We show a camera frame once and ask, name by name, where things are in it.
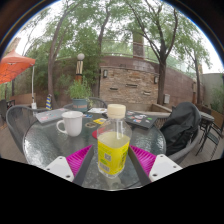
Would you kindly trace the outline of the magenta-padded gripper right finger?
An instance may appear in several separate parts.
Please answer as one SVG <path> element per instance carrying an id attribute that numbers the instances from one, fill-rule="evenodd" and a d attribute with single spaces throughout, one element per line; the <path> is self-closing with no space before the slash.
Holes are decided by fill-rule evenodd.
<path id="1" fill-rule="evenodd" d="M 181 170 L 181 167 L 166 155 L 154 155 L 133 145 L 129 146 L 128 155 L 142 186 Z"/>

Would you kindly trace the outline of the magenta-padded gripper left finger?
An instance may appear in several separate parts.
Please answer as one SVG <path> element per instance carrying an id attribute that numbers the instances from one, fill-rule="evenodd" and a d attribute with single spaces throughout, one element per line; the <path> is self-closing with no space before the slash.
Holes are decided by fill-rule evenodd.
<path id="1" fill-rule="evenodd" d="M 93 154 L 93 146 L 89 145 L 67 157 L 58 156 L 45 170 L 81 186 L 84 182 Z"/>

